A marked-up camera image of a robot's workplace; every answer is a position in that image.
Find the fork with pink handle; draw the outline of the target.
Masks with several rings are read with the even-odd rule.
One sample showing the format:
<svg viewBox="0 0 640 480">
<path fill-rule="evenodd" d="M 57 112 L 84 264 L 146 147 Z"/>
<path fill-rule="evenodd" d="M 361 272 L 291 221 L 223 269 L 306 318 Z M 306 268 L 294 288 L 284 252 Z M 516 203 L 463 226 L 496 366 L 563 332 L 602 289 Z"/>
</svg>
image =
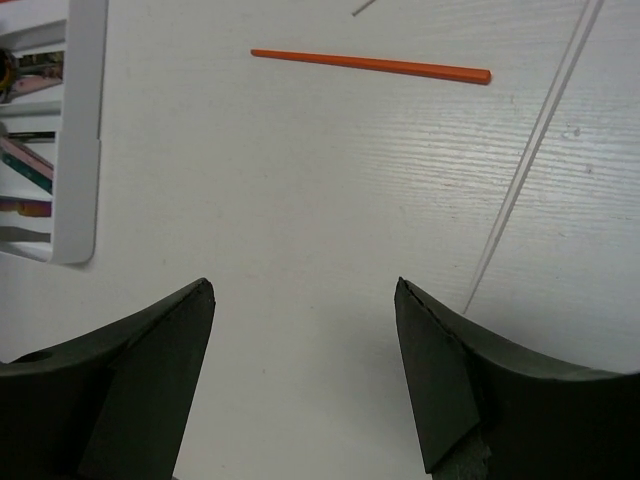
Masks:
<svg viewBox="0 0 640 480">
<path fill-rule="evenodd" d="M 1 138 L 1 148 L 4 153 L 12 155 L 25 165 L 42 174 L 49 180 L 54 178 L 54 166 L 44 157 L 34 152 L 30 148 L 9 138 Z"/>
</svg>

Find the orange chopstick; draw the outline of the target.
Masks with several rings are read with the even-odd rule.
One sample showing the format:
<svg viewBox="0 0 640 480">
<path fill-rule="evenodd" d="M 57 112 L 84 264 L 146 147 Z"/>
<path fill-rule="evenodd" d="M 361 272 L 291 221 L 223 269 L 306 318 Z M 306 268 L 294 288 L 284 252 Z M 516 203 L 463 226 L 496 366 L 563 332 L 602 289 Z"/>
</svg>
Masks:
<svg viewBox="0 0 640 480">
<path fill-rule="evenodd" d="M 259 58 L 379 71 L 477 85 L 489 85 L 492 80 L 491 71 L 481 68 L 267 49 L 251 49 L 250 53 Z"/>
</svg>

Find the gold spoon pink handle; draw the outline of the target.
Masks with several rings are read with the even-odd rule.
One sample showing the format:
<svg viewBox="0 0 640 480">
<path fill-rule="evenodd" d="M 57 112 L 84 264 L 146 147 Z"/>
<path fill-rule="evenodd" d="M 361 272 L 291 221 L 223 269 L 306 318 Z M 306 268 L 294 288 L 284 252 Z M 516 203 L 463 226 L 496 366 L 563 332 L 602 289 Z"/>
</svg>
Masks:
<svg viewBox="0 0 640 480">
<path fill-rule="evenodd" d="M 56 50 L 14 55 L 1 49 L 1 102 L 61 85 L 64 79 L 65 51 Z"/>
</svg>

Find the white chopstick long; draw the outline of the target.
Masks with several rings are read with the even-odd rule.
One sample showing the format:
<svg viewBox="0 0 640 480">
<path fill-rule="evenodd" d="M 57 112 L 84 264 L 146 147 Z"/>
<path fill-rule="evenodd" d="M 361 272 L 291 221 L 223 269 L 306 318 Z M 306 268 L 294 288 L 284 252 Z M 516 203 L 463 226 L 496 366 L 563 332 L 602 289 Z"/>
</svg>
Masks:
<svg viewBox="0 0 640 480">
<path fill-rule="evenodd" d="M 361 14 L 363 11 L 365 11 L 367 8 L 369 8 L 371 5 L 373 5 L 376 2 L 376 0 L 366 0 L 363 4 L 361 4 L 360 6 L 358 6 L 355 10 L 353 10 L 351 12 L 351 15 L 353 17 L 356 17 L 357 15 Z"/>
</svg>

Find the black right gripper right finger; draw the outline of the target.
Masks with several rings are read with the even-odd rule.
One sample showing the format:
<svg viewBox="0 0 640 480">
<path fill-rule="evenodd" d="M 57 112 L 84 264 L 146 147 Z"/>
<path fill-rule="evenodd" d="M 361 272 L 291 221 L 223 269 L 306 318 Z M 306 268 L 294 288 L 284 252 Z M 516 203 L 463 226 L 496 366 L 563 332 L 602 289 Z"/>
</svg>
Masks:
<svg viewBox="0 0 640 480">
<path fill-rule="evenodd" d="M 635 479 L 639 377 L 565 362 L 399 280 L 397 336 L 435 479 Z"/>
</svg>

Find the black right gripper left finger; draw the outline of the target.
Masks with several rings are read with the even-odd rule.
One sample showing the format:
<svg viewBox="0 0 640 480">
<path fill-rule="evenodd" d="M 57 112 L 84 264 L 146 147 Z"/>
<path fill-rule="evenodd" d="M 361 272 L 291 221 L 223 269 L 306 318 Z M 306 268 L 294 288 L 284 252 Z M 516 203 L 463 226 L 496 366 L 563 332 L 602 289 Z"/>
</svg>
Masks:
<svg viewBox="0 0 640 480">
<path fill-rule="evenodd" d="M 214 311 L 201 278 L 2 364 L 2 478 L 173 478 Z"/>
</svg>

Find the white chopstick short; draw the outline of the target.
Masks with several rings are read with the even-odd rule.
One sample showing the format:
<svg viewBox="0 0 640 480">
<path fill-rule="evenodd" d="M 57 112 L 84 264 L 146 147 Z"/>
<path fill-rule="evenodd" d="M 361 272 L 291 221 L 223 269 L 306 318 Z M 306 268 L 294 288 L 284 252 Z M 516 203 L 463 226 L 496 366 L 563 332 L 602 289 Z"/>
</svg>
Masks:
<svg viewBox="0 0 640 480">
<path fill-rule="evenodd" d="M 584 3 L 566 49 L 555 71 L 544 102 L 531 129 L 526 145 L 521 152 L 519 162 L 514 170 L 513 177 L 503 197 L 480 259 L 464 295 L 465 301 L 461 309 L 462 314 L 468 312 L 484 274 L 491 263 L 526 182 L 529 171 L 604 3 L 604 0 L 589 0 Z"/>
</svg>

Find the knife with teal handle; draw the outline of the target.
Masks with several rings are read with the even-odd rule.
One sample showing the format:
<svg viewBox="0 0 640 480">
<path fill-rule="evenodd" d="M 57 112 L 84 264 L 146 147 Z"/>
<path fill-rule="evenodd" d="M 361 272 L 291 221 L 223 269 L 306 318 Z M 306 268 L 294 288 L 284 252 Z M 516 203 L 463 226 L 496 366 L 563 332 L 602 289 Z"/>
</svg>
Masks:
<svg viewBox="0 0 640 480">
<path fill-rule="evenodd" d="M 10 154 L 1 155 L 1 194 L 19 198 L 50 199 L 51 179 Z"/>
</svg>

